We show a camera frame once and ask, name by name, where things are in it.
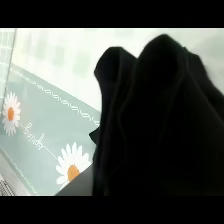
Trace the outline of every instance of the white daisy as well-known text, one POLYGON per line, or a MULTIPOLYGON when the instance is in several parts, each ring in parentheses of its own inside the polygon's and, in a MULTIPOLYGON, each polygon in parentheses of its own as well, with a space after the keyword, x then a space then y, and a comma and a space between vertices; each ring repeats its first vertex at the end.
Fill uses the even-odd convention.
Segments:
POLYGON ((62 184, 60 189, 65 187, 91 165, 89 154, 85 153, 82 155, 82 146, 79 146, 77 149, 75 142, 72 145, 72 150, 67 144, 66 150, 61 149, 61 153, 63 159, 58 156, 60 166, 56 166, 56 170, 62 175, 56 181, 57 184, 62 184))
POLYGON ((16 133, 16 127, 18 128, 18 121, 20 120, 20 102, 17 102, 17 96, 12 92, 7 94, 3 106, 2 114, 4 118, 2 119, 2 123, 4 124, 4 130, 6 130, 6 134, 10 136, 16 133))

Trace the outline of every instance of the folded black fabric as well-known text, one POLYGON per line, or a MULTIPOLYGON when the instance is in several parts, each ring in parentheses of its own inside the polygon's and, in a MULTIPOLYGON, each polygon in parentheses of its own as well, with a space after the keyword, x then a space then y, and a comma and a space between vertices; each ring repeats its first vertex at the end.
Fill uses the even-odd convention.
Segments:
POLYGON ((137 59, 109 48, 95 75, 93 195, 224 194, 224 97, 197 55, 161 35, 137 59))

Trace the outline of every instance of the orange flower center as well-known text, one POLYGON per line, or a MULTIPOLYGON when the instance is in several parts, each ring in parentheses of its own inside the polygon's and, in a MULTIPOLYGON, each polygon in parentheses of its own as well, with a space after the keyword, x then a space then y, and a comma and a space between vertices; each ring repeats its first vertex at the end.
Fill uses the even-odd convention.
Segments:
POLYGON ((75 179, 79 175, 79 170, 76 166, 72 165, 68 169, 68 180, 71 182, 73 179, 75 179))
POLYGON ((14 118, 14 110, 12 109, 12 107, 10 107, 10 108, 8 109, 8 119, 9 119, 10 121, 12 121, 13 118, 14 118))

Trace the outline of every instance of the white flower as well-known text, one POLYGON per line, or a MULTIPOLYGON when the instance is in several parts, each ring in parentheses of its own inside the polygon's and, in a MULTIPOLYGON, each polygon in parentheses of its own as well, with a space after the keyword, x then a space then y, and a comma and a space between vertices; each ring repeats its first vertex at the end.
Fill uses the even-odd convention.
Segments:
POLYGON ((10 136, 16 133, 16 127, 18 128, 18 121, 20 120, 20 102, 17 102, 17 96, 12 92, 7 94, 5 98, 2 114, 4 116, 2 123, 4 124, 4 130, 6 134, 10 136))
POLYGON ((61 153, 63 159, 58 156, 60 166, 56 166, 56 170, 62 175, 56 181, 57 184, 62 184, 60 189, 65 187, 91 165, 91 162, 89 162, 89 154, 85 153, 82 156, 82 146, 79 146, 77 149, 75 142, 72 145, 72 150, 67 144, 66 151, 61 149, 61 153))

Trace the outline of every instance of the daisy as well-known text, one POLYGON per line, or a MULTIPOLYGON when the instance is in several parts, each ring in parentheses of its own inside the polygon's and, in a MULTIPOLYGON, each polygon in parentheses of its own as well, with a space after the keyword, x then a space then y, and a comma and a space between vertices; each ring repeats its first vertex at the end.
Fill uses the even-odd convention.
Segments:
POLYGON ((82 146, 77 149, 75 142, 72 150, 67 144, 66 150, 61 149, 61 153, 63 159, 58 156, 60 166, 56 166, 56 170, 62 175, 56 181, 57 184, 62 184, 60 190, 91 165, 89 154, 82 155, 82 146))
POLYGON ((2 123, 4 124, 4 130, 6 134, 10 136, 16 133, 16 127, 18 128, 18 121, 20 120, 20 102, 17 102, 17 96, 12 92, 7 94, 3 106, 2 114, 4 116, 2 123))

